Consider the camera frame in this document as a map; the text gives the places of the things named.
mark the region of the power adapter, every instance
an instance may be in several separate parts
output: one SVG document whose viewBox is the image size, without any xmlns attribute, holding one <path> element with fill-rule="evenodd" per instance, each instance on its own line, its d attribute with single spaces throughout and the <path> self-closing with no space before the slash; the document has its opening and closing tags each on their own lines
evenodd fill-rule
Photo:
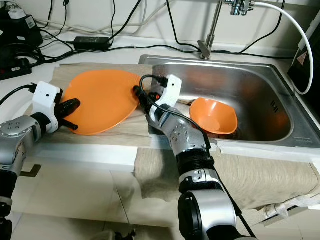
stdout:
<svg viewBox="0 0 320 240">
<path fill-rule="evenodd" d="M 108 50 L 111 47 L 109 37 L 77 36 L 73 41 L 75 50 Z"/>
</svg>

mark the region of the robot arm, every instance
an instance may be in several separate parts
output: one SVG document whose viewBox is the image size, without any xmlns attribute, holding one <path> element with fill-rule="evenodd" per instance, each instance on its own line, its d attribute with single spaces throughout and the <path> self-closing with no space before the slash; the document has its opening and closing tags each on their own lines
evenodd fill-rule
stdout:
<svg viewBox="0 0 320 240">
<path fill-rule="evenodd" d="M 53 133 L 62 125 L 78 126 L 63 118 L 79 106 L 78 99 L 60 103 L 62 89 L 40 82 L 32 99 L 33 114 L 23 115 L 0 125 L 0 239 L 9 240 L 12 223 L 6 220 L 11 212 L 12 195 L 28 151 L 45 133 Z"/>
<path fill-rule="evenodd" d="M 141 83 L 134 87 L 134 92 L 146 112 L 149 124 L 169 139 L 177 160 L 179 191 L 182 194 L 178 201 L 182 236 L 186 240 L 256 239 L 238 233 L 234 204 L 217 174 L 214 159 L 206 151 L 205 135 L 194 128 L 190 121 L 181 118 L 179 111 L 174 108 L 180 89 L 170 88 L 180 88 L 181 80 L 173 75 L 167 78 L 152 77 L 167 88 L 158 101 L 154 102 L 146 96 Z"/>
</svg>

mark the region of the faucet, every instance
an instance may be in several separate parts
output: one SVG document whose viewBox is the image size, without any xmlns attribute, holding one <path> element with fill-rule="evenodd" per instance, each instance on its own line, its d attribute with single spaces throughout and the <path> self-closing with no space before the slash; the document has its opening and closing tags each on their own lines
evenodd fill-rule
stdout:
<svg viewBox="0 0 320 240">
<path fill-rule="evenodd" d="M 246 16 L 248 11 L 252 11 L 252 6 L 255 5 L 255 2 L 252 0 L 218 0 L 216 9 L 214 12 L 214 17 L 211 25 L 210 32 L 206 38 L 205 43 L 201 40 L 198 41 L 199 48 L 201 50 L 200 57 L 202 59 L 208 60 L 211 55 L 212 45 L 214 44 L 215 31 L 222 7 L 222 3 L 229 4 L 231 6 L 230 14 L 233 16 Z"/>
</svg>

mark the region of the cable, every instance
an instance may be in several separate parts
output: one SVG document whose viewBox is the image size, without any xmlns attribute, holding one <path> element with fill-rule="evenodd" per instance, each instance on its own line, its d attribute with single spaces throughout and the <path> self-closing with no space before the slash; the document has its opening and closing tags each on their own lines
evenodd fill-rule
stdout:
<svg viewBox="0 0 320 240">
<path fill-rule="evenodd" d="M 311 88 L 311 85 L 312 85 L 312 82 L 313 82 L 313 77 L 314 77 L 314 58 L 313 58 L 313 54 L 312 54 L 312 49 L 311 49 L 310 43 L 308 41 L 308 38 L 307 38 L 304 30 L 301 28 L 299 23 L 297 23 L 297 21 L 290 14 L 288 14 L 286 11 L 282 10 L 281 8 L 279 8 L 277 6 L 274 6 L 274 5 L 268 4 L 268 3 L 263 3 L 263 2 L 256 2 L 255 6 L 266 7 L 266 8 L 270 8 L 270 9 L 274 9 L 274 10 L 279 11 L 280 13 L 285 15 L 294 24 L 294 26 L 298 29 L 298 31 L 302 35 L 302 38 L 305 41 L 306 49 L 307 49 L 308 54 L 309 54 L 310 78 L 309 78 L 308 86 L 307 86 L 306 90 L 303 91 L 303 92 L 300 91 L 293 82 L 292 82 L 292 85 L 293 85 L 294 89 L 296 90 L 296 92 L 298 94 L 300 94 L 300 95 L 307 94 L 309 92 L 310 88 Z"/>
<path fill-rule="evenodd" d="M 296 51 L 296 53 L 295 53 L 295 55 L 294 55 L 294 58 L 293 58 L 293 61 L 292 61 L 291 66 L 293 66 L 293 65 L 294 65 L 295 60 L 297 59 L 299 52 L 300 52 L 300 49 L 298 48 L 298 50 Z"/>
<path fill-rule="evenodd" d="M 246 228 L 246 230 L 248 231 L 248 233 L 250 234 L 250 236 L 256 239 L 257 238 L 256 235 L 251 230 L 251 228 L 248 225 L 247 221 L 245 220 L 244 216 L 242 214 L 240 214 L 239 218 L 240 218 L 241 222 L 243 223 L 244 227 Z"/>
<path fill-rule="evenodd" d="M 145 92 L 144 90 L 144 87 L 143 87 L 143 81 L 147 78 L 153 78 L 153 79 L 156 79 L 157 81 L 162 78 L 162 77 L 159 77 L 159 76 L 155 76 L 155 75 L 144 75 L 141 77 L 140 79 L 140 88 L 141 88 L 141 91 L 142 93 L 144 94 L 144 96 L 147 98 L 147 100 L 153 105 L 155 106 L 156 108 L 158 109 L 161 109 L 162 111 L 166 112 L 166 113 L 169 113 L 169 114 L 172 114 L 172 115 L 176 115 L 180 118 L 183 118 L 185 120 L 187 120 L 188 122 L 192 123 L 193 125 L 196 126 L 196 128 L 203 134 L 203 138 L 204 138 L 204 142 L 205 142 L 205 149 L 207 151 L 207 153 L 210 155 L 210 149 L 211 149 L 211 144 L 210 144 L 210 141 L 209 141 L 209 138 L 208 138 L 208 135 L 206 134 L 206 132 L 195 122 L 193 121 L 192 119 L 188 118 L 187 116 L 183 115 L 183 114 L 180 114 L 180 113 L 177 113 L 175 111 L 171 111 L 171 110 L 168 110 L 168 109 L 165 109 L 161 106 L 159 106 L 158 104 L 156 104 L 149 96 L 148 94 Z"/>
<path fill-rule="evenodd" d="M 23 9 L 23 7 L 15 1 L 0 0 L 0 2 L 11 3 L 11 4 L 14 4 L 15 6 L 17 6 L 18 8 Z"/>
<path fill-rule="evenodd" d="M 39 66 L 43 63 L 45 63 L 45 57 L 42 55 L 42 52 L 40 48 L 36 45 L 29 45 L 25 43 L 9 43 L 6 45 L 3 45 L 1 48 L 7 48 L 7 47 L 13 47 L 16 50 L 19 50 L 20 52 L 16 52 L 17 57 L 31 57 L 35 59 L 37 62 L 31 64 L 31 67 Z"/>
<path fill-rule="evenodd" d="M 47 40 L 56 38 L 57 36 L 59 36 L 59 35 L 61 34 L 62 30 L 64 29 L 64 27 L 65 27 L 65 25 L 66 25 L 66 22 L 67 22 L 67 16 L 68 16 L 67 5 L 69 4 L 69 1 L 70 1 L 70 0 L 64 0 L 64 1 L 63 1 L 63 4 L 62 4 L 62 5 L 64 6 L 64 22 L 63 22 L 63 25 L 62 25 L 59 33 L 58 33 L 57 35 L 55 35 L 55 36 L 53 36 L 52 34 L 49 34 L 49 35 L 51 35 L 51 38 L 48 38 Z"/>
<path fill-rule="evenodd" d="M 152 46 L 122 46 L 122 47 L 110 48 L 108 50 L 77 49 L 77 50 L 66 52 L 66 53 L 64 53 L 60 56 L 57 56 L 57 57 L 46 56 L 46 55 L 42 55 L 42 56 L 45 58 L 51 58 L 50 60 L 46 60 L 44 63 L 55 63 L 55 62 L 61 61 L 63 59 L 66 59 L 68 57 L 71 57 L 73 55 L 77 55 L 77 54 L 81 54 L 81 53 L 105 53 L 105 52 L 111 52 L 111 51 L 123 50 L 123 49 L 151 49 L 151 48 L 158 48 L 158 47 L 169 48 L 169 49 L 173 49 L 173 50 L 179 51 L 181 53 L 187 53 L 187 54 L 198 52 L 198 51 L 185 51 L 185 50 L 181 50 L 179 48 L 173 47 L 173 46 L 158 44 L 158 45 L 152 45 Z"/>
<path fill-rule="evenodd" d="M 50 19 L 51 19 L 53 6 L 54 6 L 54 0 L 51 0 L 48 21 L 50 21 Z M 45 26 L 39 27 L 39 29 L 45 29 L 46 27 L 48 27 L 48 25 L 49 25 L 49 22 L 47 22 Z"/>
<path fill-rule="evenodd" d="M 267 58 L 267 59 L 293 59 L 293 56 L 266 56 L 266 55 L 258 55 L 252 53 L 239 53 L 227 50 L 212 50 L 211 53 L 215 54 L 230 54 L 230 55 L 244 55 L 244 56 L 253 56 L 253 57 L 260 57 L 260 58 Z"/>
<path fill-rule="evenodd" d="M 55 43 L 55 42 L 60 42 L 60 41 L 59 41 L 59 40 L 54 40 L 54 41 L 49 42 L 49 43 L 46 44 L 46 45 L 40 46 L 39 48 L 40 48 L 40 49 L 43 49 L 43 48 L 45 48 L 45 47 L 47 47 L 47 46 L 49 46 L 49 45 L 51 45 L 51 44 L 53 44 L 53 43 Z"/>
<path fill-rule="evenodd" d="M 32 85 L 24 85 L 24 86 L 20 86 L 20 87 L 17 87 L 15 90 L 12 90 L 11 92 L 9 92 L 7 95 L 4 96 L 4 98 L 2 98 L 0 100 L 0 106 L 8 99 L 10 98 L 13 94 L 15 94 L 16 92 L 22 90 L 22 89 L 30 89 L 30 88 L 33 88 Z"/>
<path fill-rule="evenodd" d="M 57 41 L 63 43 L 63 44 L 66 45 L 68 48 L 70 48 L 72 51 L 74 50 L 67 42 L 62 41 L 62 40 L 60 40 L 59 38 L 57 38 L 57 36 L 58 36 L 59 34 L 56 35 L 56 36 L 54 36 L 53 34 L 51 34 L 50 32 L 48 32 L 48 31 L 46 31 L 46 30 L 40 29 L 40 31 L 41 31 L 41 32 L 44 32 L 44 33 L 46 33 L 46 34 L 48 34 L 48 35 L 50 35 L 50 36 L 52 37 L 52 39 L 56 39 Z"/>
<path fill-rule="evenodd" d="M 144 0 L 144 11 L 143 11 L 143 16 L 142 16 L 142 20 L 141 20 L 141 26 L 139 26 L 138 29 L 134 33 L 131 33 L 130 34 L 131 36 L 134 36 L 135 34 L 137 34 L 140 31 L 142 24 L 144 23 L 144 21 L 146 19 L 147 7 L 148 7 L 148 0 Z"/>
<path fill-rule="evenodd" d="M 162 10 L 164 7 L 167 6 L 167 3 L 165 2 L 164 4 L 162 4 L 161 6 L 159 6 L 156 10 L 154 10 L 150 16 L 144 21 L 144 22 L 141 22 L 141 23 L 130 23 L 130 24 L 127 24 L 126 26 L 127 27 L 142 27 L 143 25 L 146 25 L 148 22 L 150 22 L 150 20 L 160 11 Z M 63 24 L 61 22 L 56 22 L 56 21 L 47 21 L 47 20 L 43 20 L 43 19 L 37 19 L 35 18 L 35 20 L 37 22 L 43 22 L 43 23 L 51 23 L 51 24 L 56 24 L 56 25 L 60 25 L 62 26 Z M 104 27 L 101 27 L 99 29 L 92 29 L 92 28 L 88 28 L 86 26 L 81 26 L 81 25 L 65 25 L 66 27 L 68 27 L 69 29 L 73 29 L 73 30 L 76 30 L 78 32 L 83 32 L 83 33 L 87 33 L 87 34 L 95 34 L 95 33 L 105 33 L 105 34 L 110 34 L 110 32 L 103 32 L 104 30 L 107 30 L 107 29 L 111 29 L 111 26 L 104 26 Z M 114 24 L 113 27 L 122 27 L 123 24 Z"/>
<path fill-rule="evenodd" d="M 115 18 L 115 15 L 116 15 L 116 0 L 113 0 L 113 9 L 114 9 L 114 12 L 113 12 L 112 19 L 111 19 L 112 37 L 115 35 L 113 24 L 114 24 L 114 18 Z"/>
<path fill-rule="evenodd" d="M 281 9 L 283 10 L 285 8 L 285 4 L 286 4 L 286 0 L 283 0 L 282 1 L 282 5 L 281 5 Z M 262 39 L 265 39 L 267 37 L 269 37 L 270 35 L 272 35 L 275 31 L 277 31 L 279 25 L 280 25 L 280 22 L 281 22 L 281 19 L 282 19 L 282 13 L 280 13 L 280 16 L 279 16 L 279 19 L 278 19 L 278 22 L 275 26 L 275 28 L 267 35 L 263 36 L 263 37 L 260 37 L 258 40 L 254 41 L 253 43 L 251 43 L 249 46 L 247 46 L 246 48 L 244 48 L 242 51 L 239 52 L 239 54 L 242 54 L 243 52 L 247 51 L 249 48 L 251 48 L 253 45 L 255 45 L 257 42 L 261 41 Z"/>
<path fill-rule="evenodd" d="M 114 35 L 112 35 L 110 38 L 109 38 L 109 41 L 111 41 L 112 39 L 114 39 L 117 35 L 119 35 L 124 29 L 125 27 L 128 25 L 132 15 L 135 13 L 136 9 L 138 8 L 139 4 L 141 3 L 142 0 L 138 0 L 138 2 L 135 4 L 133 10 L 131 11 L 129 17 L 127 18 L 127 20 L 125 21 L 124 25 L 120 28 L 119 31 L 117 31 Z"/>
<path fill-rule="evenodd" d="M 169 0 L 166 0 L 166 6 L 168 8 L 168 12 L 169 12 L 169 16 L 170 16 L 170 20 L 171 20 L 171 25 L 172 25 L 172 29 L 173 29 L 173 33 L 174 33 L 174 39 L 175 39 L 175 42 L 181 46 L 189 46 L 189 47 L 192 47 L 192 48 L 195 48 L 197 49 L 199 52 L 201 52 L 201 50 L 195 46 L 195 45 L 192 45 L 192 44 L 188 44 L 188 43 L 180 43 L 178 41 L 178 38 L 177 38 L 177 33 L 176 33 L 176 29 L 175 29 L 175 24 L 174 24 L 174 20 L 172 18 L 172 14 L 171 14 L 171 10 L 170 10 L 170 3 L 169 3 Z"/>
</svg>

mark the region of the faucet handle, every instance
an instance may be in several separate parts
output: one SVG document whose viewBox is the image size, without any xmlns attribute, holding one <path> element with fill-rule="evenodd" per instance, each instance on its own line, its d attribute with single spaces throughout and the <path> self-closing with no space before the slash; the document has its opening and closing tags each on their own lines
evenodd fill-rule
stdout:
<svg viewBox="0 0 320 240">
<path fill-rule="evenodd" d="M 208 49 L 206 44 L 201 40 L 198 40 L 198 45 L 201 50 L 201 58 L 206 60 L 209 59 L 211 55 L 211 50 Z"/>
<path fill-rule="evenodd" d="M 231 15 L 246 16 L 248 11 L 252 11 L 251 6 L 255 5 L 253 0 L 224 0 L 224 3 L 231 6 Z"/>
</svg>

